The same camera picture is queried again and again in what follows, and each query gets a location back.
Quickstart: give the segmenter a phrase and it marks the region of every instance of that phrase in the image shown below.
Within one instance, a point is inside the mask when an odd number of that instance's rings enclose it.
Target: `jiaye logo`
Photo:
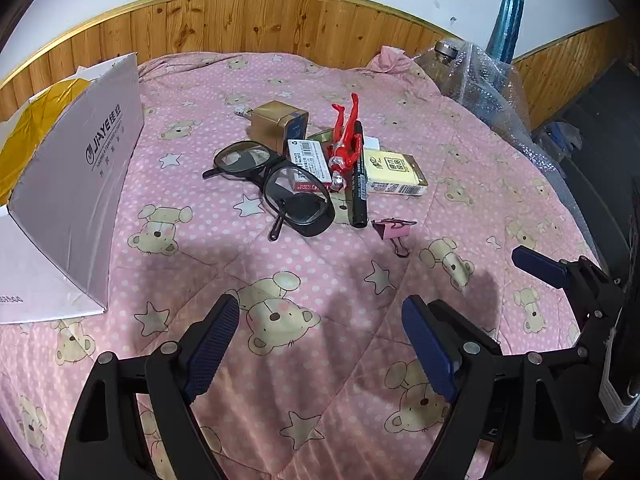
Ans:
[[[113,112],[109,114],[102,125],[100,126],[100,130],[94,135],[92,142],[89,142],[89,145],[86,147],[86,161],[93,165],[95,161],[95,157],[100,152],[100,147],[104,144],[104,139],[109,137],[109,132],[111,131],[111,127],[120,117],[122,110],[120,109],[120,105],[116,105],[113,109]]]

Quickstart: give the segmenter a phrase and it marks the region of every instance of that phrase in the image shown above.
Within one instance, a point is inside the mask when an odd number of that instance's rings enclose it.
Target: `blue gripper pad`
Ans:
[[[454,363],[411,297],[402,303],[402,326],[433,390],[447,402],[453,402],[458,396]]]
[[[511,252],[511,261],[519,269],[548,283],[553,288],[569,287],[570,279],[566,267],[560,262],[547,258],[544,254],[520,245]]]
[[[223,295],[207,317],[203,321],[194,323],[183,336],[183,338],[188,336],[189,332],[195,336],[201,327],[206,330],[209,325],[209,329],[200,335],[200,342],[186,364],[187,381],[184,393],[190,402],[209,389],[220,361],[236,332],[239,319],[240,310],[236,298]]]

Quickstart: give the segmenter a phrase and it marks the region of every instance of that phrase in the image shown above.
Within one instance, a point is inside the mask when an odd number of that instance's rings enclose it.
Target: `brown cardboard box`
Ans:
[[[251,110],[249,138],[286,154],[287,140],[304,139],[309,112],[280,101],[270,101]]]

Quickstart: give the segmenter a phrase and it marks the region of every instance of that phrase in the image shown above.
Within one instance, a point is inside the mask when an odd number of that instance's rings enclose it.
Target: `black marker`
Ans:
[[[351,225],[362,229],[369,222],[367,217],[367,170],[364,167],[364,136],[362,135],[362,124],[356,121],[353,135],[362,137],[362,150],[356,163],[353,165],[351,173]]]

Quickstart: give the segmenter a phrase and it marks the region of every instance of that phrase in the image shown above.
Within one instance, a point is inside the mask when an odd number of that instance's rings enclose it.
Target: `bedspread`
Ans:
[[[145,63],[140,79],[145,126],[116,218],[108,312],[0,328],[0,413],[47,480],[95,358],[177,340],[224,292],[238,298],[240,324],[193,410],[232,480],[414,476],[448,406],[402,330],[409,294],[447,301],[504,353],[576,339],[562,291],[510,259],[519,244],[592,258],[572,216],[525,157],[397,50],[347,71],[287,54],[180,54]],[[287,102],[309,110],[316,132],[353,91],[365,134],[413,155],[429,181],[421,197],[369,195],[370,219],[417,221],[406,259],[371,227],[351,228],[340,195],[327,231],[303,238],[284,226],[270,242],[257,187],[202,179],[217,150],[246,137],[236,107]],[[154,463],[171,478],[153,407],[140,403]]]

